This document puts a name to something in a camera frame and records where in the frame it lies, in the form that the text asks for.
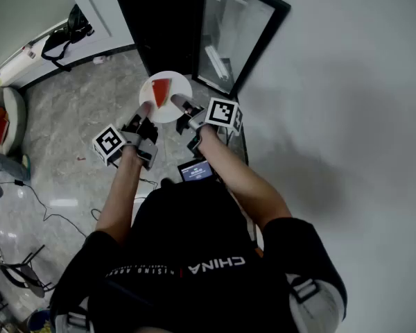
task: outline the chair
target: chair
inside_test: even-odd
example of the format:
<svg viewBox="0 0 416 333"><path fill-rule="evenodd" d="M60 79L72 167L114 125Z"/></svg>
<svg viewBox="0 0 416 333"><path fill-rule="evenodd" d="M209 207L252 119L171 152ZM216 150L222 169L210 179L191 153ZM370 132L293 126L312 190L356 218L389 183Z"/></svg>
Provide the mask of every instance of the chair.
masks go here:
<svg viewBox="0 0 416 333"><path fill-rule="evenodd" d="M15 286L21 289L31 290L37 297L43 298L46 292L54 290L55 285L52 282L43 284L32 267L32 260L38 253L44 248L44 245L35 253L29 253L24 261L20 264L0 264L0 270L5 277L11 281ZM15 275L18 275L23 281L19 281L11 275L12 271Z"/></svg>
<svg viewBox="0 0 416 333"><path fill-rule="evenodd" d="M26 106L19 92L11 87L0 87L0 107L8 113L9 126L0 153L15 151L23 141L26 131Z"/></svg>

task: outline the small screen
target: small screen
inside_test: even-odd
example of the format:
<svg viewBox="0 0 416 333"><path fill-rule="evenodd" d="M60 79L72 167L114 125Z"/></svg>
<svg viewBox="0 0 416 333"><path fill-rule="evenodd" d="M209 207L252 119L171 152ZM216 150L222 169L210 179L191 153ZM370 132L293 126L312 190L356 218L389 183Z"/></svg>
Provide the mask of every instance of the small screen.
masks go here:
<svg viewBox="0 0 416 333"><path fill-rule="evenodd" d="M212 176L213 172L207 160L182 169L184 181L200 180Z"/></svg>

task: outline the tiled floor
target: tiled floor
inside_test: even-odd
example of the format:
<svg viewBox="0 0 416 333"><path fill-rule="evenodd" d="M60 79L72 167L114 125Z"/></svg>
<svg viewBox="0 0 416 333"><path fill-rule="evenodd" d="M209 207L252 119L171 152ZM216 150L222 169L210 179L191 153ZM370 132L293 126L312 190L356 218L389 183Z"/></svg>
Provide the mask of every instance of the tiled floor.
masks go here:
<svg viewBox="0 0 416 333"><path fill-rule="evenodd" d="M85 234L91 233L96 224L90 209L103 207L116 172L94 154L91 140L109 123L120 127L132 116L147 78L134 50L116 54L101 65L80 65L26 92L28 126L23 151L31 158L31 186L50 207L49 214L67 217ZM219 97L192 80L190 83L195 102L204 107L211 96ZM157 126L159 153L153 168L143 169L141 176L155 182L164 177L180 181L177 165L189 161L192 154L180 143L175 122ZM240 137L233 137L230 147L243 158ZM0 182L12 180L0 173ZM44 244L46 248L33 262L34 270L43 282L56 283L85 238L58 217L43 222L44 209L29 188L2 186L5 194L0 199L0 248L5 261L20 262ZM151 184L141 182L137 196L152 190ZM14 287L1 273L0 290L19 320L49 301L49 295L39 299L29 290Z"/></svg>

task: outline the backpack strap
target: backpack strap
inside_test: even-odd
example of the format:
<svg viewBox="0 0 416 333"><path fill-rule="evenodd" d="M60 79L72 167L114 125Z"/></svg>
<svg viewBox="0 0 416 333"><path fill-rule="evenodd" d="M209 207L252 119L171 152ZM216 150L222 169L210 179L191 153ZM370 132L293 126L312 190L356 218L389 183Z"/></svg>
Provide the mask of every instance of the backpack strap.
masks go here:
<svg viewBox="0 0 416 333"><path fill-rule="evenodd" d="M63 70L63 71L71 71L71 67L68 67L66 65L61 65L58 60L63 59L64 57L64 52L67 50L68 46L71 44L71 41L68 41L64 46L63 46L63 51L62 53L57 56L57 57L51 57L50 55L46 55L45 51L42 51L42 58L46 59L46 60L50 60L57 68Z"/></svg>

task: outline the white plate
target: white plate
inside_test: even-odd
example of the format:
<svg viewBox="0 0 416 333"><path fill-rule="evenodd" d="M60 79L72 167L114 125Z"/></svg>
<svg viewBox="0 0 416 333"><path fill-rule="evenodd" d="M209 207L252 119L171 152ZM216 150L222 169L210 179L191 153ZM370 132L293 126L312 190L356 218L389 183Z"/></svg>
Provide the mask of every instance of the white plate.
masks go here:
<svg viewBox="0 0 416 333"><path fill-rule="evenodd" d="M168 98L165 101L165 104L161 108L157 108L154 98L154 91L151 82L157 79L171 79L171 86L168 93ZM148 118L152 122L157 123L167 123L172 122L178 119L183 115L183 112L180 111L172 102L171 95L174 94L183 94L189 98L193 98L193 90L187 78L182 74L177 73L176 71L161 71L157 74L151 76L145 83L144 86L140 89L139 103L140 105L145 101L152 101L153 108L148 115Z"/></svg>

